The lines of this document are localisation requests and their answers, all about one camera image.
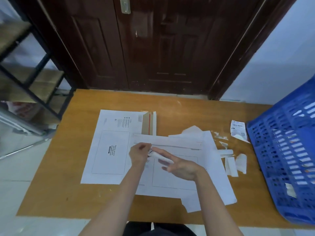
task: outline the hand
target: hand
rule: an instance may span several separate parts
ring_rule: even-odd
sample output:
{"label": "hand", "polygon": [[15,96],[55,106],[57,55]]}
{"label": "hand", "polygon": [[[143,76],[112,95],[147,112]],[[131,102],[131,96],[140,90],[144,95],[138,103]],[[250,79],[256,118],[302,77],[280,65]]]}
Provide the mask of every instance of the hand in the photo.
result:
{"label": "hand", "polygon": [[162,167],[162,169],[171,172],[176,177],[182,178],[184,180],[195,181],[197,179],[197,173],[203,169],[203,167],[197,163],[174,156],[163,149],[152,147],[152,151],[155,151],[160,155],[171,159],[174,164],[170,164],[159,159],[159,163],[167,166]]}
{"label": "hand", "polygon": [[151,146],[151,143],[138,143],[130,148],[129,156],[133,166],[138,164],[141,166],[145,165]]}

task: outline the white wall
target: white wall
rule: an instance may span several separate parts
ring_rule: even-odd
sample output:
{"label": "white wall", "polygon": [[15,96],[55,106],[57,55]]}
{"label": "white wall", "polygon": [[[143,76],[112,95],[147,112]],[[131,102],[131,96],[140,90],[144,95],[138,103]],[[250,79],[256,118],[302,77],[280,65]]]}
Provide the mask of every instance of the white wall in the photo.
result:
{"label": "white wall", "polygon": [[275,104],[315,74],[315,0],[297,0],[221,100]]}
{"label": "white wall", "polygon": [[[0,0],[0,24],[12,20],[21,20],[21,17],[14,10],[8,0]],[[13,52],[3,60],[5,63],[18,64],[27,67],[35,67],[45,56],[46,52],[35,39],[35,37],[30,34],[26,39],[24,39],[18,47],[14,49]],[[57,69],[55,64],[50,60],[46,66],[46,69]],[[59,89],[70,90],[71,87],[68,82],[63,79]]]}

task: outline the right hand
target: right hand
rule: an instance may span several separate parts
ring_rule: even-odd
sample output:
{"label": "right hand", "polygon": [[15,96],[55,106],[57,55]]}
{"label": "right hand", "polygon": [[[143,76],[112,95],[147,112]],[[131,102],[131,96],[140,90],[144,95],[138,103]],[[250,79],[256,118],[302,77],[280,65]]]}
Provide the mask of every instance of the right hand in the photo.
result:
{"label": "right hand", "polygon": [[179,158],[177,156],[172,155],[171,153],[157,148],[157,147],[152,147],[152,151],[155,151],[159,153],[160,155],[171,159],[174,164],[170,164],[168,162],[165,162],[163,160],[159,159],[159,163],[167,166],[167,167],[162,167],[163,170],[166,170],[167,172],[172,173],[176,177],[182,178],[184,180],[188,181],[195,181],[197,179],[197,173],[204,169],[202,166],[198,165],[197,163],[189,160],[184,160],[182,158]]}

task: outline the wooden table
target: wooden table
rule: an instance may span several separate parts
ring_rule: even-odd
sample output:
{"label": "wooden table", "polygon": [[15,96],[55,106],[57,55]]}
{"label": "wooden table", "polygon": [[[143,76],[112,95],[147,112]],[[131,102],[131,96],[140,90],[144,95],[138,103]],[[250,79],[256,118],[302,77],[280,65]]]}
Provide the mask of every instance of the wooden table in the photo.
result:
{"label": "wooden table", "polygon": [[[17,215],[61,218],[95,216],[117,189],[117,185],[80,184],[100,110],[156,111],[159,136],[179,134],[196,125],[203,131],[216,131],[227,136],[228,141],[225,142],[236,155],[247,155],[247,174],[229,176],[238,202],[227,206],[227,209],[238,226],[299,228],[277,212],[252,145],[230,136],[231,120],[252,120],[269,107],[270,105],[78,89]],[[222,148],[219,139],[216,139],[216,144]],[[201,213],[186,213],[180,199],[142,195],[135,196],[129,220],[203,224]]]}

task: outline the tiled floor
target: tiled floor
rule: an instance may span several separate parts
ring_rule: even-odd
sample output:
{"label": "tiled floor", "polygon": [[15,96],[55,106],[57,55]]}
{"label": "tiled floor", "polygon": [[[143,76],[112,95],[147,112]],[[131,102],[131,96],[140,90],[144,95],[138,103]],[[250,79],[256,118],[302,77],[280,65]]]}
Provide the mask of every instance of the tiled floor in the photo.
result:
{"label": "tiled floor", "polygon": [[[28,146],[40,137],[23,136],[0,123],[0,156]],[[0,236],[76,236],[88,219],[62,219],[15,216],[50,141],[0,160]],[[198,236],[205,236],[203,225],[188,225]],[[315,231],[240,227],[245,236],[310,236]]]}

